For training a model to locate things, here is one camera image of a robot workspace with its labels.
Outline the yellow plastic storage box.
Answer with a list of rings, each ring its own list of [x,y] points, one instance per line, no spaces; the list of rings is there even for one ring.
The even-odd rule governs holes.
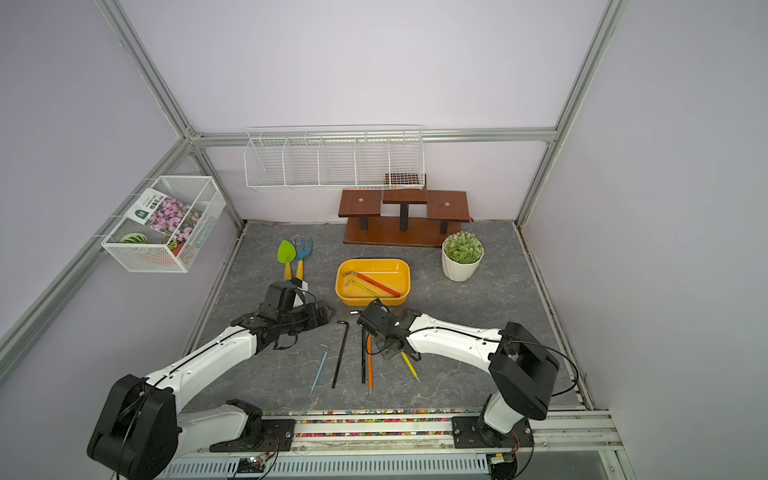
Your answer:
[[[347,306],[366,306],[376,299],[400,306],[410,291],[411,269],[401,259],[350,259],[337,270],[335,293]]]

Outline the yellow hex key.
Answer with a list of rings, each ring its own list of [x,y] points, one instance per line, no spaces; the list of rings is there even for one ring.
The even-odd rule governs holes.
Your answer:
[[[404,352],[401,352],[400,355],[401,355],[401,358],[403,359],[403,361],[405,362],[405,364],[406,364],[409,372],[411,373],[411,375],[414,377],[414,379],[417,382],[420,383],[421,382],[420,377],[419,377],[415,367],[413,366],[411,360],[409,359],[408,355],[406,353],[404,353]]]

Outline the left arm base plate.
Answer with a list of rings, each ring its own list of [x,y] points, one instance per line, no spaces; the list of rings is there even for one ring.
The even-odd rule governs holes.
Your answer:
[[[285,452],[293,442],[295,420],[262,419],[251,422],[234,440],[222,441],[209,446],[210,452]]]

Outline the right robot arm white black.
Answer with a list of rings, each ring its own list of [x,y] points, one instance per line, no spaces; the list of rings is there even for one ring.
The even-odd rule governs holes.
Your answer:
[[[560,372],[555,351],[521,324],[479,328],[439,320],[416,310],[392,313],[381,301],[365,307],[358,324],[372,336],[372,355],[425,355],[452,359],[488,374],[495,390],[485,403],[479,429],[502,439],[524,419],[547,418]]]

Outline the long black hex key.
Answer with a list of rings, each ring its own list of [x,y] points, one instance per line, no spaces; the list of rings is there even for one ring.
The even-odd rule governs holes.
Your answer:
[[[368,381],[368,332],[360,320],[362,313],[361,309],[350,311],[350,315],[356,319],[356,323],[361,330],[361,383],[366,385]]]

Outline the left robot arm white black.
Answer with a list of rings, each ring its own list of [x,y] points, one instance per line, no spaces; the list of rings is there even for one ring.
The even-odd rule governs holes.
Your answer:
[[[331,322],[336,310],[298,280],[271,284],[259,308],[233,320],[213,340],[145,376],[128,374],[111,387],[87,455],[126,479],[154,479],[179,457],[211,447],[261,447],[262,410],[229,400],[210,410],[184,407],[214,380],[279,339]]]

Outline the orange hex key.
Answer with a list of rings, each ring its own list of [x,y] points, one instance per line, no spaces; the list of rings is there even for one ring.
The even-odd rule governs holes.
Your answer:
[[[367,388],[368,388],[368,395],[373,396],[373,389],[374,389],[374,370],[373,370],[373,337],[369,333],[366,335],[366,341],[365,341],[365,347],[366,347],[366,377],[367,377]]]

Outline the red hex key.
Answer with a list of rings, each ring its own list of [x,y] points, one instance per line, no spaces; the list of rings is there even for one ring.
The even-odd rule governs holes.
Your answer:
[[[355,271],[346,272],[346,273],[343,274],[343,276],[344,277],[349,277],[349,276],[357,277],[357,278],[361,279],[362,281],[367,282],[368,284],[373,285],[373,286],[379,288],[380,290],[383,290],[383,291],[387,292],[388,294],[392,295],[395,298],[400,298],[400,297],[403,296],[397,290],[395,290],[393,288],[390,288],[389,286],[387,286],[387,285],[385,285],[385,284],[383,284],[381,282],[378,282],[377,280],[374,280],[370,276],[367,276],[367,275],[364,275],[364,274],[361,274],[361,273],[358,273],[358,272],[355,272]]]

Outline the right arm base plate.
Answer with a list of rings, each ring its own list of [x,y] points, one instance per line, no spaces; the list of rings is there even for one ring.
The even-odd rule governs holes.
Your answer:
[[[509,433],[500,433],[486,425],[480,416],[455,416],[451,418],[451,434],[456,449],[516,449],[534,445],[527,418],[515,423]]]

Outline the green hex key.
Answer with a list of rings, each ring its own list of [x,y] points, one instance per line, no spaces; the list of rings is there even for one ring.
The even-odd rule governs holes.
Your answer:
[[[371,288],[369,288],[368,286],[366,286],[365,284],[363,284],[363,283],[361,283],[361,282],[359,282],[357,280],[350,279],[345,284],[345,287],[350,287],[351,288],[352,286],[354,286],[355,288],[358,288],[358,289],[364,291],[370,297],[381,298],[380,295],[376,291],[372,290]]]

